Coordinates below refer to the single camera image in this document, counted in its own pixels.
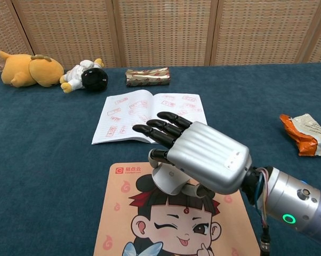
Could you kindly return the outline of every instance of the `blue tablecloth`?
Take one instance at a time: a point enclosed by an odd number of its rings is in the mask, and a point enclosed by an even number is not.
[[[106,69],[102,93],[16,89],[0,77],[0,255],[93,255],[109,167],[146,162],[154,148],[137,141],[91,145],[106,96],[141,89],[126,87],[125,71]],[[279,119],[309,113],[321,125],[321,63],[170,72],[170,85],[143,89],[199,94],[208,124],[247,145],[256,166],[275,166],[321,189],[321,157],[299,157]],[[259,217],[245,202],[258,237]],[[319,244],[273,219],[269,224],[271,255],[321,255]]]

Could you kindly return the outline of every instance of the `snack wrapper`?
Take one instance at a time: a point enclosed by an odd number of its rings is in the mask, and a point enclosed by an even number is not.
[[[295,140],[300,156],[321,156],[321,126],[309,114],[295,118],[281,114],[280,120]]]
[[[128,69],[125,74],[127,87],[167,85],[170,83],[169,68],[151,70]]]

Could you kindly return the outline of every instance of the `brown wrapper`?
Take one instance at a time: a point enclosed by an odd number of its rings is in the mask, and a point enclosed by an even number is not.
[[[170,83],[169,68],[158,68],[152,70],[132,70],[126,71],[126,86],[152,86],[167,85]]]

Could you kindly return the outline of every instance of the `open book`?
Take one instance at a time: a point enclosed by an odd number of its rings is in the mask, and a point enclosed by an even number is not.
[[[155,143],[153,139],[135,132],[136,124],[146,124],[150,119],[159,119],[158,112],[169,111],[183,118],[207,124],[202,102],[197,94],[159,93],[152,95],[147,90],[137,90],[106,98],[92,144],[139,140]]]

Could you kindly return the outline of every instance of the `cartoon face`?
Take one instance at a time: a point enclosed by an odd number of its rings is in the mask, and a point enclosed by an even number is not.
[[[212,223],[212,213],[178,205],[154,205],[150,220],[136,216],[132,231],[153,243],[163,242],[163,250],[180,255],[196,255],[202,244],[209,248],[221,234],[218,223]]]

